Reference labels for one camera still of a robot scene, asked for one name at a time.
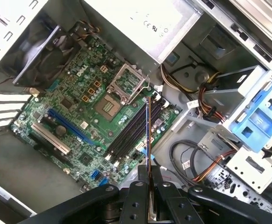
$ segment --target screw hole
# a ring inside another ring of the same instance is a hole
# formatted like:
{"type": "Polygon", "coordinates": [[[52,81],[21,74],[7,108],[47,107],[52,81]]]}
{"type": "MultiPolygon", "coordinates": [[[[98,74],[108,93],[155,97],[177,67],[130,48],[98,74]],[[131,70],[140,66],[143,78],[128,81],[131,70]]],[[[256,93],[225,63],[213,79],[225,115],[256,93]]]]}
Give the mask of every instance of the screw hole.
{"type": "Polygon", "coordinates": [[[132,214],[131,216],[130,216],[130,219],[132,219],[132,220],[135,220],[137,218],[137,215],[136,214],[132,214]]]}
{"type": "Polygon", "coordinates": [[[132,204],[132,206],[135,207],[135,208],[137,208],[137,207],[139,207],[139,203],[138,203],[138,202],[134,202],[134,203],[132,204]]]}
{"type": "Polygon", "coordinates": [[[187,221],[191,221],[191,220],[192,220],[192,217],[189,216],[189,215],[187,215],[187,216],[185,217],[185,219],[186,219],[187,221]]]}

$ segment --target capacitor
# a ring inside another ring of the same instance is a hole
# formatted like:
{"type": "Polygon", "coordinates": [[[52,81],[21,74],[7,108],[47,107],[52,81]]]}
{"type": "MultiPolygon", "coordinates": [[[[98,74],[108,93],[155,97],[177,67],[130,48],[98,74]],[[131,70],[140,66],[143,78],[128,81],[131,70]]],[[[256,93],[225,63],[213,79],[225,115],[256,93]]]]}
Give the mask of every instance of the capacitor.
{"type": "Polygon", "coordinates": [[[55,129],[55,132],[58,136],[64,136],[66,134],[66,128],[62,125],[58,125],[55,129]]]}
{"type": "Polygon", "coordinates": [[[26,119],[26,115],[22,113],[22,114],[19,116],[19,120],[25,120],[25,119],[26,119]]]}

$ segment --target pcie slot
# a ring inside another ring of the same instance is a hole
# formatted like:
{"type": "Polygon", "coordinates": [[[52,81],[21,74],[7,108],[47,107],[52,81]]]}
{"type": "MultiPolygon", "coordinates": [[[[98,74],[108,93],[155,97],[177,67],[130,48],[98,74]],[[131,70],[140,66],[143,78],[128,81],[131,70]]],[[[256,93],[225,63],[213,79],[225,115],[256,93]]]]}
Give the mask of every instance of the pcie slot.
{"type": "Polygon", "coordinates": [[[70,152],[70,148],[65,145],[62,141],[60,141],[55,135],[45,129],[44,126],[38,123],[34,123],[31,128],[37,132],[39,135],[44,137],[48,142],[50,142],[53,146],[59,149],[63,154],[67,155],[70,152]]]}
{"type": "Polygon", "coordinates": [[[81,140],[88,142],[91,145],[94,145],[94,142],[91,141],[89,138],[86,137],[80,130],[78,130],[76,127],[74,127],[71,123],[69,123],[62,115],[58,114],[53,109],[49,109],[48,111],[49,116],[56,118],[61,125],[66,127],[70,132],[72,132],[74,135],[79,137],[81,140]]]}
{"type": "MultiPolygon", "coordinates": [[[[151,122],[154,123],[158,116],[160,115],[161,107],[156,106],[153,108],[153,111],[151,111],[151,122]]],[[[118,158],[123,158],[128,151],[133,147],[133,145],[139,140],[140,137],[142,137],[145,134],[146,130],[146,122],[145,118],[141,120],[141,125],[138,126],[138,128],[133,131],[129,136],[131,136],[128,140],[124,141],[123,144],[121,144],[120,151],[116,152],[116,156],[118,158]]]]}

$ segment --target connector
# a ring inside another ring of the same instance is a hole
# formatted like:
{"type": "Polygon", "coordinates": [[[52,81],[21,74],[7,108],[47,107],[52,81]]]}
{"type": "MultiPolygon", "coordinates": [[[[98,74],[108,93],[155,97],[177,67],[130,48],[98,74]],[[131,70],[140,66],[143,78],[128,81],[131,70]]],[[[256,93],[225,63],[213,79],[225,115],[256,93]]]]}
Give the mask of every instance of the connector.
{"type": "Polygon", "coordinates": [[[102,186],[102,185],[107,184],[108,181],[109,181],[109,180],[108,180],[107,178],[104,177],[104,178],[102,179],[102,181],[99,183],[99,186],[102,186]]]}
{"type": "Polygon", "coordinates": [[[91,174],[91,179],[93,180],[97,180],[100,177],[100,172],[96,169],[93,171],[93,173],[91,174]]]}
{"type": "Polygon", "coordinates": [[[48,142],[50,142],[53,146],[59,149],[63,154],[67,155],[70,152],[70,148],[65,145],[62,141],[60,141],[55,135],[45,129],[44,126],[38,123],[34,123],[31,128],[37,132],[40,136],[45,138],[48,142]]]}

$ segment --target gray metal surface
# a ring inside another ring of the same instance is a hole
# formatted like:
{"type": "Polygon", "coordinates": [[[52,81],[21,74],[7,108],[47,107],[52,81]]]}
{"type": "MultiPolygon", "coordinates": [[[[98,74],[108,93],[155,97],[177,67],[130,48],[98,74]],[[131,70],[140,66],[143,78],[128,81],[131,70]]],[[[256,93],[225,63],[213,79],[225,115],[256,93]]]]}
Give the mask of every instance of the gray metal surface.
{"type": "Polygon", "coordinates": [[[70,176],[9,133],[0,136],[0,186],[36,213],[80,194],[70,176]]]}
{"type": "Polygon", "coordinates": [[[213,18],[220,26],[222,26],[225,31],[227,31],[239,44],[248,50],[248,52],[250,52],[251,55],[254,56],[263,66],[269,70],[272,70],[272,59],[267,61],[263,54],[258,53],[256,49],[254,49],[256,45],[261,46],[261,44],[256,42],[249,33],[245,32],[241,28],[241,24],[238,24],[234,19],[227,15],[225,11],[219,7],[216,7],[216,5],[214,5],[213,8],[210,8],[204,3],[205,1],[203,0],[194,0],[193,2],[211,18],[213,18]],[[239,27],[237,31],[232,29],[233,24],[236,24],[239,27]],[[244,34],[247,36],[247,39],[242,38],[242,32],[244,32],[244,34]]]}
{"type": "Polygon", "coordinates": [[[272,213],[272,205],[267,200],[257,194],[253,189],[248,187],[226,169],[216,166],[214,170],[207,175],[207,179],[214,185],[214,190],[230,197],[235,197],[242,202],[257,203],[259,208],[272,213]],[[226,178],[232,180],[232,183],[227,188],[225,187],[226,178]]]}
{"type": "Polygon", "coordinates": [[[228,117],[242,103],[251,89],[257,85],[255,81],[260,80],[265,74],[266,71],[261,66],[255,66],[219,75],[217,79],[224,79],[224,82],[228,82],[227,86],[235,86],[236,88],[206,91],[204,99],[210,105],[216,106],[222,115],[228,117]]]}
{"type": "Polygon", "coordinates": [[[272,0],[230,0],[272,39],[272,0]]]}
{"type": "Polygon", "coordinates": [[[201,16],[183,0],[86,2],[157,63],[163,63],[201,16]]]}

